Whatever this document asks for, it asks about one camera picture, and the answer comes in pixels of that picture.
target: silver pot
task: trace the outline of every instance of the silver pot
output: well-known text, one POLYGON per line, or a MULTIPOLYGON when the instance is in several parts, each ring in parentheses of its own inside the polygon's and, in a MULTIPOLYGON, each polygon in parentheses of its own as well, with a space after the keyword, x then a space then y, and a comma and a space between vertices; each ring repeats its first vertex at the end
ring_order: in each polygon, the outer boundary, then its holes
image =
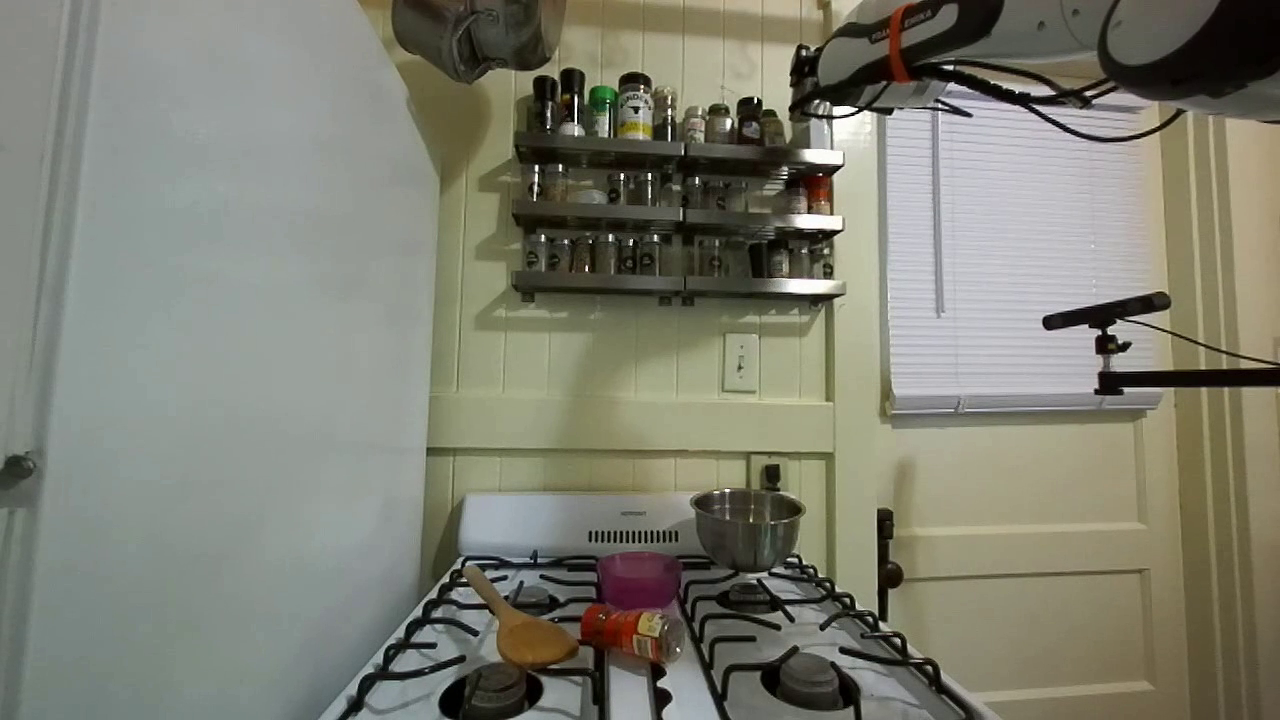
POLYGON ((803 504, 757 487, 693 498, 697 541, 718 564, 765 574, 794 556, 803 504))

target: stove burner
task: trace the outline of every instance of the stove burner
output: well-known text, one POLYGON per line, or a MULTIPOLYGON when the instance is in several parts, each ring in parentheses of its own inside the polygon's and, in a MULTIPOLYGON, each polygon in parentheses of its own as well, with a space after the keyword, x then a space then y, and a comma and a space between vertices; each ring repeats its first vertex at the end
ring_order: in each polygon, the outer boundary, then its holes
POLYGON ((814 651, 789 651, 778 666, 762 673, 762 684, 795 707, 833 712, 833 707, 855 707, 862 688, 853 678, 844 678, 833 661, 814 651))
POLYGON ((509 603, 518 603, 519 611, 531 611, 531 616, 548 616, 548 611, 565 608, 562 595, 553 595, 553 592, 541 587, 541 583, 519 583, 519 587, 509 595, 509 603))
POLYGON ((765 583, 734 583, 718 595, 734 611, 778 611, 780 602, 765 583))
POLYGON ((453 679, 441 696, 448 720, 509 720, 528 712, 545 696, 537 678, 523 678, 512 666, 483 666, 453 679))

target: white refrigerator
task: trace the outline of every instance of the white refrigerator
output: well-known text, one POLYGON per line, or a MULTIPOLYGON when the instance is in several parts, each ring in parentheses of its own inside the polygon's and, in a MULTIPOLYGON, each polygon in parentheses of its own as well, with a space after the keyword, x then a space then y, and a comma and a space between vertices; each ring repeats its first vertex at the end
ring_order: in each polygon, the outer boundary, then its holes
POLYGON ((67 252, 10 426, 45 471, 0 510, 0 715, 316 715, 419 592, 441 184, 410 94, 358 0, 6 12, 45 12, 0 45, 50 68, 0 80, 51 109, 67 252))

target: window blind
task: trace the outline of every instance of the window blind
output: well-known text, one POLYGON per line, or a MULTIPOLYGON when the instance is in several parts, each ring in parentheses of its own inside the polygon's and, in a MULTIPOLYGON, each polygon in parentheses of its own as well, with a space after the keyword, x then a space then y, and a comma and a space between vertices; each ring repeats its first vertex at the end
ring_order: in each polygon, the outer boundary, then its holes
MULTIPOLYGON (((1087 330, 1042 316, 1160 290, 1143 145, 1087 145, 1035 117, 902 113, 880 133, 889 417, 1143 411, 1160 392, 1094 398, 1087 330)), ((1138 133, 1138 104, 1058 113, 1085 133, 1138 133)), ((1153 335, 1123 332, 1123 368, 1153 335)))

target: wall outlet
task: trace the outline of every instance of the wall outlet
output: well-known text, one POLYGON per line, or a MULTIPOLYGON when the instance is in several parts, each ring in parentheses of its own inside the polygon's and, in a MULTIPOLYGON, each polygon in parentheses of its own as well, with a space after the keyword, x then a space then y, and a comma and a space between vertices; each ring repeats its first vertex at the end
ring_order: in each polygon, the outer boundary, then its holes
POLYGON ((748 487, 786 492, 789 460, 786 456, 748 456, 748 487))
POLYGON ((727 332, 726 335, 726 392, 757 392, 762 387, 762 335, 757 332, 727 332))

